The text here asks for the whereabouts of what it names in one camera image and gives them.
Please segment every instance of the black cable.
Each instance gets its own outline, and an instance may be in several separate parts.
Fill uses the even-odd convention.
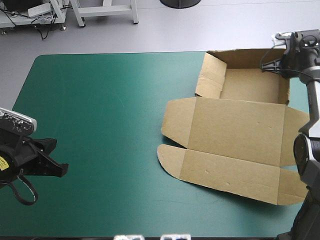
[[[15,27],[17,26],[17,24],[15,24],[14,21],[12,21],[11,17],[8,16],[8,14],[5,12],[5,10],[3,10],[3,9],[0,8],[0,11],[3,12],[3,13],[6,15],[6,17],[11,21],[11,23],[12,23]]]
[[[24,177],[23,173],[24,173],[24,170],[21,169],[19,174],[17,175],[17,178],[28,187],[28,189],[30,190],[30,192],[33,195],[33,201],[27,201],[27,200],[23,199],[20,196],[20,193],[18,192],[16,186],[10,181],[0,180],[0,185],[5,185],[5,186],[10,187],[12,189],[14,197],[20,203],[22,203],[23,205],[26,205],[26,206],[30,206],[30,205],[33,205],[38,200],[39,196],[38,196],[38,193],[37,193],[36,189],[34,188],[34,186],[31,184],[31,182],[28,181],[28,179],[26,179]]]
[[[274,49],[277,45],[274,45],[273,47],[271,47],[263,56],[262,58],[260,59],[260,69],[263,71],[263,72],[269,72],[269,73],[274,73],[274,74],[280,74],[281,72],[292,72],[292,73],[298,73],[298,74],[302,74],[302,75],[305,75],[309,78],[311,78],[312,80],[314,81],[317,81],[317,82],[320,82],[320,80],[317,80],[317,79],[314,79],[313,76],[303,72],[303,71],[299,71],[299,70],[294,70],[294,69],[275,69],[275,70],[269,70],[269,69],[263,69],[263,60],[266,58],[266,56],[270,53],[270,51],[272,49]]]
[[[46,35],[45,36],[44,36],[43,32],[40,29],[37,28],[37,26],[33,25],[33,23],[37,20],[37,18],[31,22],[31,25],[35,28],[35,30],[38,31],[38,33],[40,33],[41,39],[45,40],[48,37],[49,32],[52,31],[52,26],[53,26],[53,24],[55,24],[56,19],[57,19],[57,15],[54,14],[54,17],[50,22],[50,25],[49,25],[49,27],[48,27],[48,29],[46,31]]]
[[[279,72],[293,72],[293,73],[298,73],[298,74],[302,74],[302,75],[305,75],[309,78],[312,78],[312,80],[315,80],[313,76],[303,72],[303,71],[298,71],[298,70],[293,70],[293,69],[277,69],[277,70],[267,70],[267,69],[264,69],[263,71],[265,72],[270,72],[270,73],[274,73],[274,74],[278,74]]]
[[[268,51],[266,51],[266,53],[262,56],[262,58],[260,59],[260,64],[259,64],[259,66],[260,66],[260,69],[261,70],[263,70],[263,60],[265,60],[265,58],[266,58],[266,56],[271,52],[271,50],[272,49],[274,49],[275,48],[275,45],[273,46],[273,47],[271,47]]]

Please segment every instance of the green tabletop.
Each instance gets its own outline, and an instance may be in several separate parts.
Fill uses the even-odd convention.
[[[69,171],[63,178],[30,176],[39,193],[33,206],[1,189],[0,235],[273,237],[288,231],[300,204],[274,206],[182,182],[158,162],[158,145],[174,144],[161,134],[166,104],[194,96],[203,56],[38,57],[14,110],[37,119],[34,138],[58,140],[51,156],[69,163]],[[305,86],[296,79],[291,96],[293,107],[308,110]]]

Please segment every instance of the floor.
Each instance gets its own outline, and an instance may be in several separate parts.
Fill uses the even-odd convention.
[[[40,55],[269,48],[272,34],[318,29],[320,21],[320,0],[202,0],[180,10],[159,0],[136,1],[139,24],[130,16],[109,16],[88,18],[79,28],[70,11],[67,31],[50,32],[44,41],[30,27],[0,36],[0,106],[13,107]],[[101,1],[80,2],[97,6]]]

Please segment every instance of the open cardboard box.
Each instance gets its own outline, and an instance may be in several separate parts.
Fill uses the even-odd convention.
[[[288,107],[288,79],[261,72],[266,51],[205,54],[197,97],[169,101],[164,114],[162,134],[184,147],[158,147],[170,175],[274,205],[305,199],[299,174],[281,167],[295,165],[293,143],[309,115]]]

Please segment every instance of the yellow label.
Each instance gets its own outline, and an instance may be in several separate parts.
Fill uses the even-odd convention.
[[[7,161],[0,156],[0,170],[6,170],[7,168],[9,168],[9,164],[7,163]]]

